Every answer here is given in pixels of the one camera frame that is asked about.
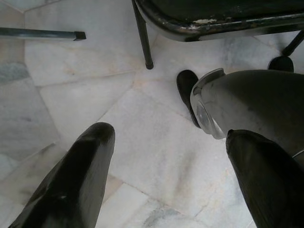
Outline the silver robot left leg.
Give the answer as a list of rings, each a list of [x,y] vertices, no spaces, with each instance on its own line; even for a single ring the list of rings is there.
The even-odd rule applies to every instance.
[[[215,139],[229,130],[258,133],[304,168],[304,75],[277,70],[209,72],[193,86],[190,103],[200,128]]]

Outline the black robot right foot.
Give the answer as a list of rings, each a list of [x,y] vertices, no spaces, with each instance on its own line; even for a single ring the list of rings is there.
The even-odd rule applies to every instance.
[[[285,72],[294,72],[294,64],[291,58],[286,56],[276,57],[271,60],[268,66],[269,70],[285,71]]]

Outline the black metal frame chair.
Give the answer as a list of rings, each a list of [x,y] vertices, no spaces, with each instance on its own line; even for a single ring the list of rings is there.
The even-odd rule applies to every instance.
[[[304,0],[131,1],[147,69],[153,69],[147,24],[180,42],[298,31],[285,57],[304,41]]]

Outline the black robot foot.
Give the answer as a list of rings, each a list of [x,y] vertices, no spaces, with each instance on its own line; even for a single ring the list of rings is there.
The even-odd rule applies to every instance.
[[[276,57],[271,60],[268,66],[269,70],[285,71],[285,72],[294,72],[294,64],[291,58],[286,56]]]
[[[186,105],[194,125],[200,128],[190,102],[192,88],[198,82],[198,80],[199,79],[194,72],[192,72],[191,70],[183,70],[178,73],[176,78],[176,84],[180,97],[183,103]]]

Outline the black robot left foot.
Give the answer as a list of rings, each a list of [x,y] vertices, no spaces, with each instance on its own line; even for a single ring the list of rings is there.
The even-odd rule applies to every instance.
[[[200,128],[190,102],[192,88],[198,82],[198,80],[199,79],[194,72],[192,72],[191,70],[183,70],[178,73],[176,78],[176,84],[180,97],[183,103],[186,105],[194,125]]]

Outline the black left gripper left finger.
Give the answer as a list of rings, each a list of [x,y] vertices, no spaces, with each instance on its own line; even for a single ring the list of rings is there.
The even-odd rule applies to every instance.
[[[95,123],[46,175],[9,228],[95,228],[114,153],[115,130]]]

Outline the marble pattern folding table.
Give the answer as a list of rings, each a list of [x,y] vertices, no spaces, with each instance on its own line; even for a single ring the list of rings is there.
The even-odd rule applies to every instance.
[[[86,34],[82,31],[71,32],[22,28],[0,28],[0,38],[69,39],[73,41],[80,41],[86,39]]]

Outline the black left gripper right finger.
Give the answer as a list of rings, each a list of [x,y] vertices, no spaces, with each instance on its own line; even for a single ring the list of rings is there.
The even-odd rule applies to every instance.
[[[257,228],[304,228],[304,169],[283,148],[229,130],[226,151]]]

